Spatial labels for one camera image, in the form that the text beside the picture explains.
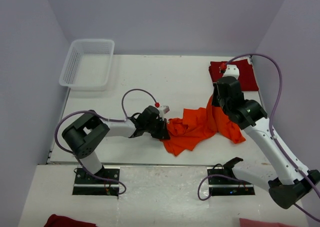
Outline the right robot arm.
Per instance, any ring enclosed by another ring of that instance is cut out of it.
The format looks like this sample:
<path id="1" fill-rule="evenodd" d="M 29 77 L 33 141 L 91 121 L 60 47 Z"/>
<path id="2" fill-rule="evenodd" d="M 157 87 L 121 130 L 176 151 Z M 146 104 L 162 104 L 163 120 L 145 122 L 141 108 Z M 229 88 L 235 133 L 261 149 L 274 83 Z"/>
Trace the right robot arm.
<path id="1" fill-rule="evenodd" d="M 227 183 L 249 182 L 266 190 L 278 206 L 288 209 L 320 182 L 320 172 L 310 170 L 291 152 L 270 126 L 263 107 L 255 100 L 245 99 L 235 77 L 225 76 L 214 83 L 212 104 L 220 106 L 269 161 L 268 165 L 259 166 L 235 157 L 224 165 L 223 178 Z"/>

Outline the orange t-shirt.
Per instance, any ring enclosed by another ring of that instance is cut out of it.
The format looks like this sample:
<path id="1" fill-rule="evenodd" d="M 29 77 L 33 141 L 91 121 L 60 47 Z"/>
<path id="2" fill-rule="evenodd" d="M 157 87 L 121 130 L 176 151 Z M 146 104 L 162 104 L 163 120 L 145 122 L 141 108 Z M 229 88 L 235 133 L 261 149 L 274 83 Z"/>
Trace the orange t-shirt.
<path id="1" fill-rule="evenodd" d="M 212 105 L 211 96 L 206 107 L 183 110 L 182 118 L 171 118 L 167 124 L 169 140 L 162 143 L 175 157 L 183 151 L 193 151 L 202 141 L 219 133 L 234 144 L 246 141 L 239 126 L 229 120 L 220 107 Z"/>

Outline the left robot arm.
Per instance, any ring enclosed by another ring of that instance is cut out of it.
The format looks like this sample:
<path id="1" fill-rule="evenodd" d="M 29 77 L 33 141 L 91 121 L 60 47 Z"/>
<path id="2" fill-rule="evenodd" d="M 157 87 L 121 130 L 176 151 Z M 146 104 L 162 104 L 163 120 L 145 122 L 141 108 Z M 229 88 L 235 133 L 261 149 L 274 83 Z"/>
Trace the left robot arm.
<path id="1" fill-rule="evenodd" d="M 137 138 L 149 133 L 152 138 L 169 140 L 165 114 L 170 111 L 167 105 L 148 106 L 142 113 L 134 114 L 126 120 L 109 120 L 93 110 L 77 111 L 81 114 L 72 124 L 62 131 L 62 138 L 71 153 L 86 170 L 86 177 L 97 184 L 103 180 L 104 167 L 95 149 L 106 137 Z"/>

